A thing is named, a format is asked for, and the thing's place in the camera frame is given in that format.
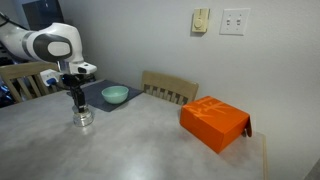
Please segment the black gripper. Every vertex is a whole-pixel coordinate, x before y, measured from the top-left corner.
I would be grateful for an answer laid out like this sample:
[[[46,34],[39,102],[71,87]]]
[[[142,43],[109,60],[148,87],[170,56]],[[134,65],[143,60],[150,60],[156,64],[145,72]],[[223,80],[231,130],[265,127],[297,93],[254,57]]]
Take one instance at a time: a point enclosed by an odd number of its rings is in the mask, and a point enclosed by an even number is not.
[[[62,82],[65,87],[70,89],[71,96],[74,101],[74,112],[78,112],[78,108],[83,108],[86,105],[85,101],[85,95],[81,88],[79,88],[81,85],[83,85],[86,82],[86,77],[83,74],[64,74],[62,76]]]

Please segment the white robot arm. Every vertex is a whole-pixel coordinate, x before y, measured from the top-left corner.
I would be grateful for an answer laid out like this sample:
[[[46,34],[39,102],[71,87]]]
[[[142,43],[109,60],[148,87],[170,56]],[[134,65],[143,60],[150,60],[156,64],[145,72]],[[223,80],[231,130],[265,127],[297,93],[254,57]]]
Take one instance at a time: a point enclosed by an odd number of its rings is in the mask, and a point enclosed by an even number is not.
[[[78,112],[85,111],[81,78],[84,74],[94,73],[97,67],[84,61],[80,34],[74,26],[54,22],[44,29],[33,31],[1,14],[0,41],[6,50],[20,59],[57,63],[58,72],[45,70],[42,73],[43,83],[49,86],[58,81],[58,76],[62,76],[63,84],[71,90]]]

